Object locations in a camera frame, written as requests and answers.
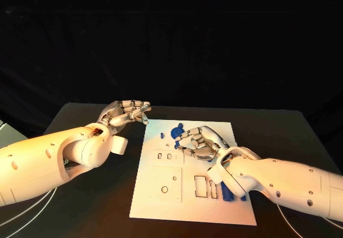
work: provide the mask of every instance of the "table surface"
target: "table surface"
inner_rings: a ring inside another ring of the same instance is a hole
[[[106,105],[68,103],[47,134],[96,122]],[[152,119],[228,121],[240,146],[263,158],[279,158],[341,173],[303,114],[287,110],[248,110],[186,107],[153,107]],[[110,154],[101,167],[62,185],[44,212],[13,236],[58,238],[107,237],[299,237],[289,227],[277,205],[251,191],[257,226],[129,218],[140,163],[146,126],[127,124],[120,136],[129,139],[126,154]],[[0,223],[36,201],[34,198],[0,207]],[[34,218],[44,202],[15,221],[0,227],[0,237],[10,235]],[[323,218],[281,208],[294,229],[304,238],[342,237],[343,232]]]

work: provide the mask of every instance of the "white robotic arm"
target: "white robotic arm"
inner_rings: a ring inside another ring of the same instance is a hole
[[[127,139],[116,134],[133,121],[149,123],[150,103],[116,101],[98,122],[21,141],[0,149],[0,206],[28,200],[98,167],[110,152],[124,154]]]
[[[258,190],[268,199],[304,213],[343,222],[343,176],[309,165],[277,159],[261,159],[245,147],[230,147],[206,126],[185,132],[178,141],[194,135],[196,149],[179,149],[198,159],[217,158],[208,174],[217,184],[222,181],[243,197]]]

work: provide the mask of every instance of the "white board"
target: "white board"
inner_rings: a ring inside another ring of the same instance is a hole
[[[215,160],[211,163],[196,160],[175,150],[170,131],[179,123],[183,124],[185,130],[209,126],[228,144],[237,146],[230,122],[150,119],[130,217],[255,226],[250,196],[245,202],[237,196],[234,202],[225,202],[221,185],[217,185],[218,198],[211,197],[211,179],[206,171],[214,166]],[[181,141],[181,145],[194,148],[191,137]],[[206,176],[208,197],[195,196],[195,176]]]

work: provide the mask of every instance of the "wire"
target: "wire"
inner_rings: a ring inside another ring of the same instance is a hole
[[[338,226],[341,229],[343,229],[343,227],[339,225],[339,224],[336,224],[333,221],[330,221],[328,218],[325,218],[325,217],[322,217],[325,220],[328,220],[335,226]]]
[[[0,226],[3,226],[10,221],[13,221],[18,217],[21,217],[42,202],[42,200],[47,198],[47,196],[49,195],[51,192],[52,192],[52,190],[45,194],[45,196],[38,200],[38,202],[22,213],[19,213],[13,218],[10,218],[6,222],[3,222],[0,224]]]
[[[35,217],[31,219],[31,221],[22,226],[22,228],[18,229],[16,232],[13,232],[6,238],[10,238],[10,237],[31,224],[31,222],[35,220],[35,218],[38,217],[38,215],[41,214],[41,212],[45,210],[45,207],[48,206],[48,204],[49,204],[49,202],[51,202],[51,200],[52,200],[52,197],[54,197],[54,194],[55,194],[55,192],[57,192],[57,189],[58,189],[58,188],[55,188],[55,190],[54,190],[54,192],[52,192],[52,196],[51,196],[51,198],[49,198],[47,204],[45,204],[44,208],[41,209],[39,213],[36,214],[36,216],[35,216]]]
[[[284,213],[283,213],[283,211],[281,211],[281,209],[280,209],[279,204],[277,204],[277,207],[279,207],[279,210],[280,210],[280,212],[281,212],[281,215],[283,215],[283,217],[284,217],[284,220],[286,220],[286,222],[287,222],[290,228],[293,229],[293,231],[296,232],[296,234],[299,235],[299,237],[303,238],[303,237],[300,236],[300,234],[297,233],[296,229],[293,228],[292,224],[289,223],[289,220],[287,220],[287,218],[286,218],[286,216],[284,216]]]

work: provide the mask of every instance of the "black backdrop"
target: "black backdrop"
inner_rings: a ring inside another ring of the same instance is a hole
[[[68,102],[299,110],[342,169],[336,7],[162,2],[2,2],[0,119],[34,137]]]

